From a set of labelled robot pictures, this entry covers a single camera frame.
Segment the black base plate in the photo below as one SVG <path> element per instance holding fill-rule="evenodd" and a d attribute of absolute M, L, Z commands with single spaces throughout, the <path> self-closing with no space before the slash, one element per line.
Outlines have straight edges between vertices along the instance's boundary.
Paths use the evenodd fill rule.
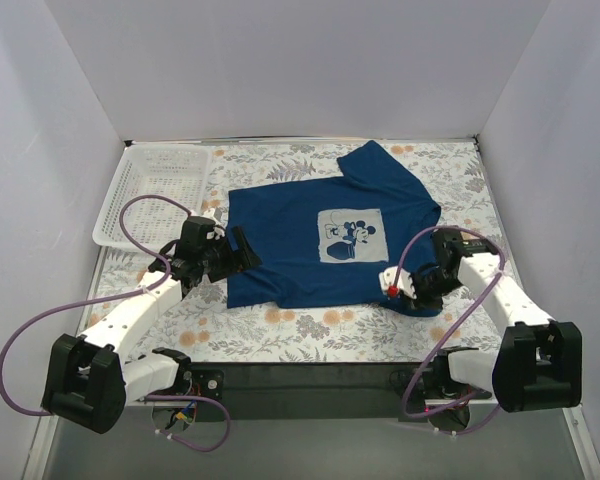
<path fill-rule="evenodd" d="M 173 392 L 216 400 L 233 420 L 404 419 L 407 363 L 192 363 Z"/>

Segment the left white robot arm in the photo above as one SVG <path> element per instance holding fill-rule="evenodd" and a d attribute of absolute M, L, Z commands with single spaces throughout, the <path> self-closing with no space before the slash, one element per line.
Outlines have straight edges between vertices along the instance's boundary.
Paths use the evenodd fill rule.
<path fill-rule="evenodd" d="M 139 340 L 203 279 L 226 279 L 260 266 L 240 226 L 218 236 L 214 221 L 187 219 L 178 239 L 155 254 L 131 297 L 78 336 L 52 345 L 43 409 L 96 433 L 109 431 L 131 402 L 154 393 L 185 398 L 193 386 L 190 358 L 159 347 L 133 360 Z"/>

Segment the white plastic basket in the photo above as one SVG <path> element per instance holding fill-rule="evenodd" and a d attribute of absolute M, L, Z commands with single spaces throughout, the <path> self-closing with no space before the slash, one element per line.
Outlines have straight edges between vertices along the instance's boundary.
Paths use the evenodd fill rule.
<path fill-rule="evenodd" d="M 211 161 L 211 151 L 194 144 L 139 143 L 126 147 L 97 217 L 94 243 L 135 249 L 120 229 L 119 214 L 125 204 L 140 196 L 146 198 L 129 207 L 124 216 L 133 238 L 153 251 L 177 238 L 185 214 L 157 197 L 200 212 Z"/>

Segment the floral table mat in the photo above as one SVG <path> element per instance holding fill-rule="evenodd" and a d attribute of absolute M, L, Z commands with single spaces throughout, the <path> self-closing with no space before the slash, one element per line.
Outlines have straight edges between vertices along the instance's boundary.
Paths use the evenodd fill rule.
<path fill-rule="evenodd" d="M 388 141 L 385 148 L 414 173 L 442 208 L 445 224 L 507 243 L 473 141 Z M 350 142 L 225 143 L 210 147 L 211 169 L 202 209 L 226 221 L 228 194 L 239 187 L 334 176 Z M 230 309 L 224 283 L 203 282 L 139 340 L 132 357 L 157 347 L 196 362 L 420 361 L 438 341 L 494 351 L 496 327 L 471 294 L 460 289 L 433 318 L 412 318 L 375 306 L 284 309 L 273 304 Z"/>

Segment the blue t shirt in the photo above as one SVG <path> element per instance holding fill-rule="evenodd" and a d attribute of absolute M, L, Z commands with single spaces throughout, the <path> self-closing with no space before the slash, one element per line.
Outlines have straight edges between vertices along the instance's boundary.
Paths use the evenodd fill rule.
<path fill-rule="evenodd" d="M 228 278 L 228 307 L 375 303 L 413 317 L 438 315 L 388 298 L 378 276 L 397 264 L 414 272 L 434 262 L 428 239 L 410 241 L 438 223 L 439 204 L 374 141 L 337 163 L 335 177 L 229 192 L 228 225 L 243 228 L 262 264 Z"/>

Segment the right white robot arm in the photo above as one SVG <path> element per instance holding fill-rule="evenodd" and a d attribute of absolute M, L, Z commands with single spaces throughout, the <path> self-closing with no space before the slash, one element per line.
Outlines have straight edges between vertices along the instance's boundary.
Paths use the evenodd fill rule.
<path fill-rule="evenodd" d="M 467 386 L 491 393 L 506 412 L 572 408 L 582 399 L 582 334 L 540 308 L 505 272 L 506 258 L 488 238 L 461 227 L 429 227 L 416 236 L 431 239 L 432 265 L 409 273 L 402 266 L 385 274 L 386 290 L 405 303 L 433 308 L 464 287 L 474 296 L 468 308 L 483 308 L 495 325 L 496 352 L 447 349 L 438 344 L 434 389 L 455 397 Z"/>

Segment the aluminium frame rail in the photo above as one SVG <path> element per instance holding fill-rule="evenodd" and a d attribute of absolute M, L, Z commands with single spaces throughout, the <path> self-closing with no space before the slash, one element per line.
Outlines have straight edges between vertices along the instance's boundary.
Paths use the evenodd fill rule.
<path fill-rule="evenodd" d="M 107 434 L 41 423 L 28 479 L 600 479 L 579 409 L 498 414 L 458 437 L 392 419 L 197 425 L 200 453 L 158 435 L 136 406 Z"/>

